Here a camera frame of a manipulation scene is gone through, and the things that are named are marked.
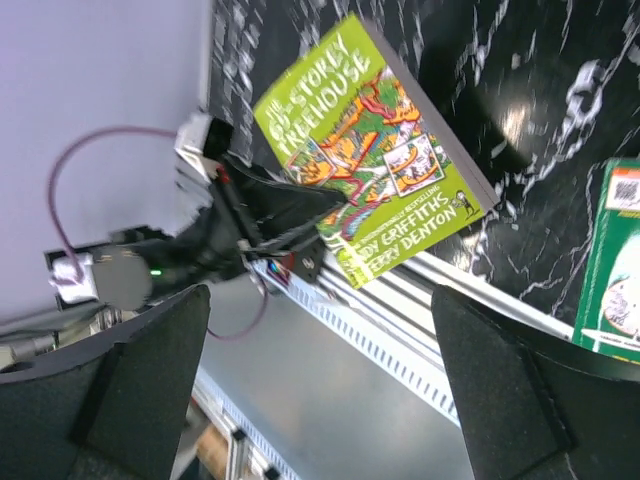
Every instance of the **purple cable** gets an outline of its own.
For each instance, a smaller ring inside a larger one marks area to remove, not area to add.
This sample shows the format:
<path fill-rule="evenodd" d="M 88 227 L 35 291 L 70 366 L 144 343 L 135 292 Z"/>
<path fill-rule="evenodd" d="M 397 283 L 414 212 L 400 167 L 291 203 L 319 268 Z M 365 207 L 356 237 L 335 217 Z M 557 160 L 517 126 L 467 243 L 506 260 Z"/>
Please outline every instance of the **purple cable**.
<path fill-rule="evenodd" d="M 60 178 L 63 167 L 78 150 L 80 150 L 85 145 L 93 142 L 94 140 L 98 140 L 102 137 L 108 137 L 111 135 L 146 135 L 150 137 L 175 138 L 177 132 L 171 130 L 163 130 L 161 128 L 117 125 L 113 127 L 100 128 L 98 130 L 89 132 L 64 149 L 64 151 L 56 159 L 55 163 L 53 164 L 53 168 L 51 169 L 51 173 L 49 174 L 49 178 L 47 181 L 47 207 L 49 208 L 49 216 L 51 217 L 51 221 L 53 222 L 53 227 L 55 228 L 56 233 L 58 234 L 58 237 L 62 242 L 64 252 L 67 254 L 67 257 L 69 258 L 69 260 L 71 260 L 71 263 L 76 270 L 76 276 L 74 279 L 53 277 L 51 280 L 54 285 L 76 285 L 82 283 L 82 281 L 84 280 L 84 272 L 82 271 L 82 267 L 80 267 L 78 256 L 71 246 L 69 237 L 67 237 L 67 234 L 65 233 L 64 228 L 60 223 L 60 217 L 58 216 L 58 210 L 56 207 L 56 188 L 58 187 L 58 179 Z"/>
<path fill-rule="evenodd" d="M 223 341 L 223 342 L 235 342 L 236 340 L 240 340 L 240 339 L 246 337 L 249 334 L 249 332 L 251 332 L 254 328 L 256 328 L 258 326 L 258 324 L 260 323 L 260 321 L 264 317 L 265 312 L 267 311 L 267 305 L 269 303 L 269 292 L 267 291 L 267 284 L 265 283 L 263 278 L 260 277 L 260 276 L 258 276 L 257 278 L 260 279 L 260 283 L 262 284 L 262 289 L 261 289 L 262 290 L 262 303 L 260 304 L 260 309 L 258 310 L 258 313 L 256 314 L 255 318 L 253 319 L 253 322 L 251 322 L 249 324 L 249 326 L 247 328 L 245 328 L 244 330 L 241 330 L 238 333 L 232 333 L 231 335 L 218 335 L 213 330 L 211 330 L 209 328 L 209 326 L 207 325 L 207 333 L 209 335 L 211 335 L 216 340 L 220 340 L 220 341 Z"/>

